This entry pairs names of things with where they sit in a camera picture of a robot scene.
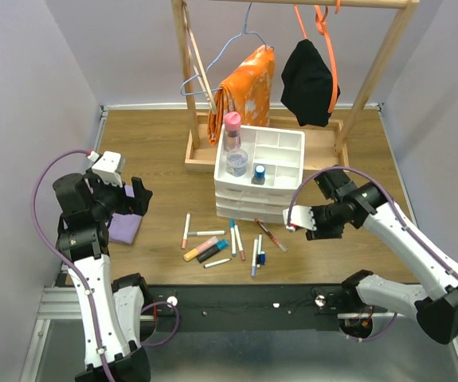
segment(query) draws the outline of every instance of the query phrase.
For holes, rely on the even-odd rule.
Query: wooden rack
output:
[[[228,0],[232,2],[265,2],[272,4],[309,4],[319,6],[334,6],[336,0]],[[386,65],[400,41],[419,0],[342,0],[341,6],[357,6],[366,8],[386,8],[397,9],[397,14],[386,33],[381,47],[378,50],[374,62],[366,75],[363,85],[360,88],[353,107],[344,120],[330,119],[326,127],[306,126],[299,127],[295,117],[271,117],[270,127],[292,128],[305,132],[305,159],[304,170],[312,172],[322,168],[343,165],[348,166],[346,141],[349,133],[358,121],[361,110],[365,107],[372,92],[374,91]],[[189,22],[190,16],[187,14],[186,0],[172,0],[172,10],[174,11],[174,23],[178,38],[179,54],[182,60],[182,75],[184,81],[191,76],[192,57],[188,45],[188,36],[193,40],[194,49],[198,53],[194,36],[186,28],[186,20]],[[199,66],[203,73],[202,63]],[[192,82],[185,86],[186,93],[194,91]],[[207,138],[207,116],[206,112],[199,112],[195,106],[195,96],[186,96],[186,104],[189,111],[189,123],[187,128],[190,132],[186,147],[185,166],[188,170],[213,172],[216,159],[217,148],[209,144]]]

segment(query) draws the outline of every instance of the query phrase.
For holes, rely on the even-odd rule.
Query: wooden tabletop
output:
[[[288,111],[274,111],[289,115]],[[347,111],[335,111],[343,118]],[[214,184],[211,173],[188,173],[184,168],[187,112],[110,111],[100,151],[116,151],[126,157],[123,179],[141,177],[153,191],[149,212],[143,218],[132,245],[110,244],[112,278],[139,272],[152,284],[207,283],[339,283],[361,269],[399,282],[415,278],[387,246],[364,228],[346,226],[341,240],[307,241],[304,232],[287,232],[272,225],[271,232],[288,247],[282,252],[264,236],[267,264],[250,277],[250,261],[239,257],[218,267],[204,269],[197,260],[186,263],[181,249],[185,216],[191,213],[191,231],[229,230],[229,221],[216,216]],[[393,159],[375,110],[365,110],[348,142],[350,165],[378,179],[404,211],[407,210]],[[357,184],[364,181],[352,177]],[[299,197],[301,205],[327,202],[315,184],[308,185]],[[262,233],[249,221],[240,221],[247,257],[251,258],[253,239]],[[219,239],[230,236],[219,236]],[[188,249],[206,237],[190,237]],[[211,261],[231,257],[230,250]]]

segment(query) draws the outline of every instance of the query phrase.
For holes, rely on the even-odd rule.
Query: pink bottle cap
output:
[[[225,129],[227,131],[238,131],[241,129],[241,116],[237,111],[231,111],[224,117]]]

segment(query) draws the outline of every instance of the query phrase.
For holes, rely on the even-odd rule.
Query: white storage box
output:
[[[302,131],[241,126],[241,148],[248,154],[246,173],[226,170],[225,126],[214,168],[218,216],[282,224],[282,210],[303,180],[305,134]],[[252,184],[255,166],[266,168],[263,185]]]

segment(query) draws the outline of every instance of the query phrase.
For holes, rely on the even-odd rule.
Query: white backdrop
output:
[[[0,0],[0,382],[20,378],[44,285],[59,262],[30,219],[37,175],[58,154],[92,146],[99,107],[43,0]],[[54,241],[54,179],[80,170],[80,155],[45,179],[38,217]]]
[[[184,102],[182,71],[170,0],[46,0],[98,101],[118,103]],[[421,0],[417,14],[389,69],[371,98],[386,99],[395,80],[432,20],[441,0]],[[191,22],[207,65],[226,41],[241,31],[247,4],[189,0]],[[324,37],[315,28],[313,6],[302,6],[309,37],[329,62]],[[395,10],[330,9],[328,26],[339,66],[340,103],[352,103],[374,59]],[[279,102],[280,74],[302,38],[291,5],[254,4],[249,29],[276,48],[272,101]],[[260,41],[234,41],[209,81],[216,87]]]
[[[458,261],[458,0],[444,0],[383,115],[420,229]]]

